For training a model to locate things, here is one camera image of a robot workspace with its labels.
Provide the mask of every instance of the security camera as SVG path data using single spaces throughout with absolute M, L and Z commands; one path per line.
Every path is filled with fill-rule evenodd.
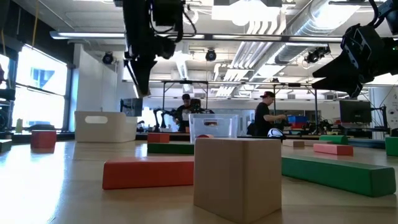
M 217 54 L 214 51 L 214 49 L 208 49 L 207 53 L 206 53 L 206 61 L 212 62 L 212 61 L 216 60 L 216 58 L 217 58 Z
M 105 52 L 102 62 L 105 65 L 112 65 L 114 62 L 116 62 L 116 59 L 113 57 L 113 52 Z

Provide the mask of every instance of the green wooden block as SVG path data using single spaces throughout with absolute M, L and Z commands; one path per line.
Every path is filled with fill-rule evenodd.
M 0 139 L 0 152 L 7 152 L 11 150 L 11 139 Z
M 392 167 L 289 155 L 282 156 L 282 175 L 370 197 L 396 191 Z
M 193 155 L 194 148 L 194 144 L 148 143 L 148 153 Z
M 319 140 L 320 141 L 331 141 L 333 144 L 348 145 L 347 136 L 322 135 L 319 137 Z
M 386 137 L 386 153 L 388 156 L 398 156 L 398 137 Z

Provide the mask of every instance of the clear plastic bin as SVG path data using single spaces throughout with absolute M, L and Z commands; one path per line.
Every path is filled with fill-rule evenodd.
M 191 143 L 201 134 L 218 138 L 238 136 L 238 115 L 235 114 L 190 114 L 189 123 Z

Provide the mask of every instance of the cap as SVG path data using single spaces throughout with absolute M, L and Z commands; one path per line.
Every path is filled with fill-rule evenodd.
M 190 100 L 191 96 L 188 93 L 186 93 L 186 94 L 182 95 L 182 99 L 183 100 Z
M 265 98 L 267 96 L 275 98 L 275 94 L 273 92 L 271 92 L 271 91 L 265 91 L 264 94 L 262 96 L 260 96 L 260 97 L 261 98 Z

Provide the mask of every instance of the white storage bin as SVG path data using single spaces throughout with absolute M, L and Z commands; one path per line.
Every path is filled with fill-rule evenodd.
M 218 138 L 238 136 L 238 115 L 235 114 L 190 114 L 189 123 L 191 143 L 201 134 Z
M 128 142 L 136 139 L 137 117 L 120 112 L 75 111 L 77 142 Z

